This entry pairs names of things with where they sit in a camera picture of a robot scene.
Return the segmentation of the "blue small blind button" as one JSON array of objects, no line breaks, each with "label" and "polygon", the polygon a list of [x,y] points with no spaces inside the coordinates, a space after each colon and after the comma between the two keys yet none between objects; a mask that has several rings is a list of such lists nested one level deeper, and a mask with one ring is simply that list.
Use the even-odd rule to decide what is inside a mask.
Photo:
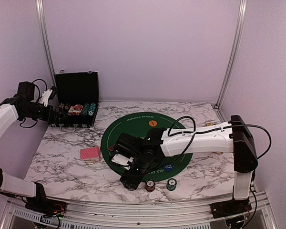
[{"label": "blue small blind button", "polygon": [[163,169],[164,169],[164,171],[166,171],[166,172],[173,171],[174,165],[168,164],[168,165],[164,166]]}]

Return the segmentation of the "orange big blind button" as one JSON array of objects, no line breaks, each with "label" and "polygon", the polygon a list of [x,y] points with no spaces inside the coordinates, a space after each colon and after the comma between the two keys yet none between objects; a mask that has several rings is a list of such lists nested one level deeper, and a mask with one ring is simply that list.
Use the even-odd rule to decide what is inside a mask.
[{"label": "orange big blind button", "polygon": [[155,120],[151,120],[151,121],[149,121],[149,126],[151,126],[151,127],[156,127],[157,126],[157,122],[155,121]]}]

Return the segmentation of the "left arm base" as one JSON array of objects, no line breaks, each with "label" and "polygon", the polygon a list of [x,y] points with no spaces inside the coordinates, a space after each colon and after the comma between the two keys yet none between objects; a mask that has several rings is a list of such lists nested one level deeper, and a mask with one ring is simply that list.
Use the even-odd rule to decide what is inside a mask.
[{"label": "left arm base", "polygon": [[47,217],[64,213],[66,203],[59,200],[48,199],[42,184],[35,182],[36,194],[34,197],[27,197],[25,208],[39,213],[43,213]]}]

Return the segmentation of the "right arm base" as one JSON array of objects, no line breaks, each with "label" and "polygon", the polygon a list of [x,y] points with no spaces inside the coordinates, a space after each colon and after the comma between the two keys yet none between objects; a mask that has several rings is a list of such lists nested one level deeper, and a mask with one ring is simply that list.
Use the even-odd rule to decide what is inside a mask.
[{"label": "right arm base", "polygon": [[212,203],[210,205],[211,213],[213,218],[218,219],[221,217],[229,217],[236,214],[241,214],[245,212],[250,212],[252,210],[252,206],[250,203],[250,197],[244,200],[236,200],[234,195],[232,195],[232,199]]}]

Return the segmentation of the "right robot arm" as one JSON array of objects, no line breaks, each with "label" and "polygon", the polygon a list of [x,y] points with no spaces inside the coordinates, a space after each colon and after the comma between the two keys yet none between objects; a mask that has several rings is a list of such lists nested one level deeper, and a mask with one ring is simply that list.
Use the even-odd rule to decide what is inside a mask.
[{"label": "right robot arm", "polygon": [[[154,161],[135,190],[120,181],[135,178],[133,170],[111,164],[121,133],[149,140],[148,131],[163,128]],[[232,194],[226,209],[245,206],[257,161],[252,136],[220,122],[210,104],[104,103],[94,127],[57,134],[51,197],[116,203],[191,200]]]}]

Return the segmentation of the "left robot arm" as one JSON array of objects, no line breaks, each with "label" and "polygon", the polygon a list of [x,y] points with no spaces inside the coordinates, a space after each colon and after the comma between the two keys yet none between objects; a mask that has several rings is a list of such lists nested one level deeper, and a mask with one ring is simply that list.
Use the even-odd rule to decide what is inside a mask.
[{"label": "left robot arm", "polygon": [[[5,99],[0,104],[0,142],[16,121],[23,121],[25,118],[59,124],[67,118],[67,113],[61,108],[55,109],[51,105],[45,106],[19,96]],[[0,168],[0,192],[32,198],[31,203],[38,211],[47,212],[51,208],[51,202],[38,194],[38,186],[34,182],[9,175]]]}]

